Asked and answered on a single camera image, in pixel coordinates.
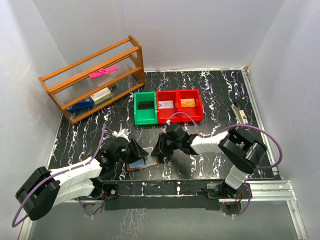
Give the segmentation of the brown leather card holder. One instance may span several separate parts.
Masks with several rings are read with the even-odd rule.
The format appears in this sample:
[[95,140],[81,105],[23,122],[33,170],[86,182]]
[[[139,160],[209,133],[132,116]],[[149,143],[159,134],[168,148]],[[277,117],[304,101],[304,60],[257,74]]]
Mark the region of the brown leather card holder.
[[144,158],[141,158],[141,159],[133,162],[133,163],[127,163],[126,169],[128,171],[137,171],[137,170],[141,170],[141,169],[155,167],[160,164],[157,156],[151,156],[151,153],[154,150],[153,147],[146,147],[143,149],[148,153],[148,155]]

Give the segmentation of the grey VIP card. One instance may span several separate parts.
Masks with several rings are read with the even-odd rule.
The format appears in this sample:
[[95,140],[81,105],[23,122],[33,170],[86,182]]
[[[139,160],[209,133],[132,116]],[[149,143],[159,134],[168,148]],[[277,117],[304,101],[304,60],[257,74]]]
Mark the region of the grey VIP card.
[[138,110],[150,110],[154,108],[154,102],[153,101],[139,101],[137,103],[137,109]]

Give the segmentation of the gold card with magnetic stripe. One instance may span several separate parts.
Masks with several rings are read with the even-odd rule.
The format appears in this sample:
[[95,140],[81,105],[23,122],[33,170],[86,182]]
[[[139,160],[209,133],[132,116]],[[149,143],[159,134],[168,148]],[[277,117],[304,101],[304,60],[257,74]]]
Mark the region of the gold card with magnetic stripe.
[[196,101],[194,98],[183,98],[180,100],[182,108],[194,108],[196,106]]

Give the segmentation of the dark card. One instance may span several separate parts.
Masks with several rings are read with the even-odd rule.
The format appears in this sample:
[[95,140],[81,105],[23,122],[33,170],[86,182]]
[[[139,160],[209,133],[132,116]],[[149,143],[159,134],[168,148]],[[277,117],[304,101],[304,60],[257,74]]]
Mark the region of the dark card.
[[151,153],[154,150],[154,148],[151,146],[144,148],[144,150],[148,153],[148,155],[144,158],[144,165],[146,167],[156,166],[158,164],[158,159],[156,156],[151,156]]

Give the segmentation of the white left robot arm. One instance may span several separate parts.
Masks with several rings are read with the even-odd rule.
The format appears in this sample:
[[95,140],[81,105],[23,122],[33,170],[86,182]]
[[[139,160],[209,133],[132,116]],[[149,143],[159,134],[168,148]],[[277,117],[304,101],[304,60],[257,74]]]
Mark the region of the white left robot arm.
[[96,183],[100,176],[112,172],[120,161],[131,164],[148,155],[135,139],[118,136],[106,149],[96,150],[93,156],[81,162],[56,169],[39,167],[15,194],[19,210],[36,221],[65,201],[79,197],[97,200],[104,189]]

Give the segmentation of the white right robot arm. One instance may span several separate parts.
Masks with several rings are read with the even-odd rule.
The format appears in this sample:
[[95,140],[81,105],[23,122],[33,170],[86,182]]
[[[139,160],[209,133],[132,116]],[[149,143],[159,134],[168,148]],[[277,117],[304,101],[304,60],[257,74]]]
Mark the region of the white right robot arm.
[[208,193],[230,199],[240,194],[242,184],[255,172],[267,153],[266,145],[241,124],[230,126],[221,133],[202,135],[188,134],[179,124],[172,123],[166,132],[159,134],[151,156],[169,157],[175,150],[187,155],[225,154],[233,166],[225,180]]

